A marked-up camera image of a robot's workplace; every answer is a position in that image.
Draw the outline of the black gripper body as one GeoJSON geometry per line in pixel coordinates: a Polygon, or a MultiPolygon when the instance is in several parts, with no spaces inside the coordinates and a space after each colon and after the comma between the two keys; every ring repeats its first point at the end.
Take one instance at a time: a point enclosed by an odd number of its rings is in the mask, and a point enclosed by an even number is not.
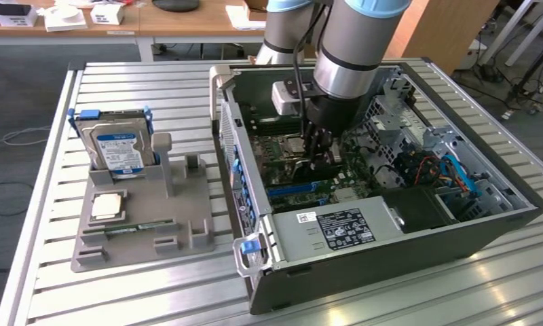
{"type": "Polygon", "coordinates": [[[331,134],[341,134],[351,125],[360,106],[360,97],[335,98],[327,95],[309,98],[305,108],[307,120],[331,134]]]}

